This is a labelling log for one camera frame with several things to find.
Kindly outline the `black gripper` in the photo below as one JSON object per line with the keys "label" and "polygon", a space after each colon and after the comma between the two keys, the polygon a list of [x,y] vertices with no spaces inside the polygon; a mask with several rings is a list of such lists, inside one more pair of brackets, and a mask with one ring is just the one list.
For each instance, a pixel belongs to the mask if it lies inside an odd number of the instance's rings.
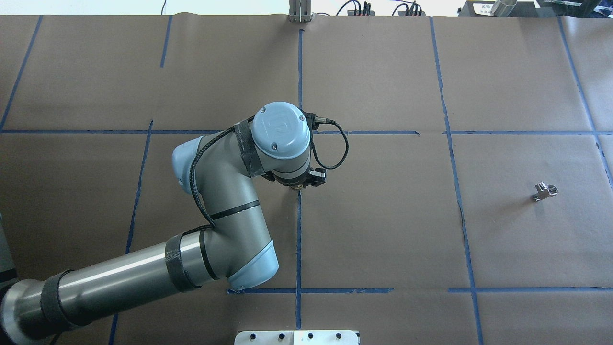
{"label": "black gripper", "polygon": [[308,171],[309,170],[303,170],[286,173],[274,170],[274,179],[284,186],[293,186],[300,184],[305,186],[305,181],[308,179]]}

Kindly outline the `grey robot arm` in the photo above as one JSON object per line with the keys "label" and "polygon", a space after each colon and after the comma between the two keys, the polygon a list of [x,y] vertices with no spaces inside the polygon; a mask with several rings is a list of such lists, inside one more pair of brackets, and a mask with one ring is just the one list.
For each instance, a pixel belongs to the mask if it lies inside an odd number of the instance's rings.
{"label": "grey robot arm", "polygon": [[315,114],[276,101],[228,129],[177,146],[175,176],[206,224],[88,268],[9,286],[1,300],[1,343],[45,344],[215,280],[241,290],[272,278],[279,264],[253,179],[304,185],[314,173],[315,127]]}

